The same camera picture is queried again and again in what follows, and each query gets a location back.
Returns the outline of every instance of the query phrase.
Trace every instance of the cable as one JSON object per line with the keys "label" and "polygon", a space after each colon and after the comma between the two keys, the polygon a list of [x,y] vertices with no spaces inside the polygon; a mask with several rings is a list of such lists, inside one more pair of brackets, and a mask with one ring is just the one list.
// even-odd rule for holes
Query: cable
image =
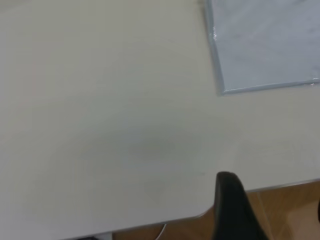
{"label": "cable", "polygon": [[161,229],[161,232],[159,233],[159,235],[156,237],[155,240],[159,240],[160,239],[161,235],[164,233],[164,230],[165,230],[166,226],[167,226],[167,224],[163,225],[163,227]]}

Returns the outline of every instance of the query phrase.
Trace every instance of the white table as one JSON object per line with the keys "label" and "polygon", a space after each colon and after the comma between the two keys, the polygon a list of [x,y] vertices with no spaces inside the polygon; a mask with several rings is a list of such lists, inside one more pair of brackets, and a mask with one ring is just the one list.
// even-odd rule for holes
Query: white table
{"label": "white table", "polygon": [[198,0],[0,1],[0,238],[195,217],[216,173],[320,176],[320,88],[216,94]]}

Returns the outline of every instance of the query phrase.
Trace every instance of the wooden floor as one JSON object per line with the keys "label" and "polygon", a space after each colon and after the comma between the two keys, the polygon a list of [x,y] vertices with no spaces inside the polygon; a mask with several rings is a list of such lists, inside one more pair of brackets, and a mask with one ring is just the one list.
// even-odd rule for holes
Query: wooden floor
{"label": "wooden floor", "polygon": [[[320,240],[320,182],[249,193],[261,227],[270,240]],[[154,240],[162,225],[118,232],[114,240]],[[203,217],[170,223],[159,240],[210,240],[213,211]]]}

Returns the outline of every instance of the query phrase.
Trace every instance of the brown floor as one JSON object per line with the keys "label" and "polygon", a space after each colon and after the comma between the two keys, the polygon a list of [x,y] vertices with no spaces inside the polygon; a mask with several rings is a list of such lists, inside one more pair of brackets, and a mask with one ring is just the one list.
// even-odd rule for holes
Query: brown floor
{"label": "brown floor", "polygon": [[[248,194],[261,227],[270,240],[320,240],[320,182]],[[118,232],[114,240],[154,240],[162,225]],[[159,240],[210,240],[213,211],[203,217],[170,223]]]}

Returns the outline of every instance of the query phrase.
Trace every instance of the white cable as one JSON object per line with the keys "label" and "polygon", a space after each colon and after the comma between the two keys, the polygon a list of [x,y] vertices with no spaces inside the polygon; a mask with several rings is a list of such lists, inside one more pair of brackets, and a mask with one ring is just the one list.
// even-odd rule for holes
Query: white cable
{"label": "white cable", "polygon": [[167,224],[163,225],[161,232],[159,233],[159,235],[156,237],[155,240],[159,240],[160,239],[161,235],[164,233],[164,230],[165,230],[166,226],[167,226]]}

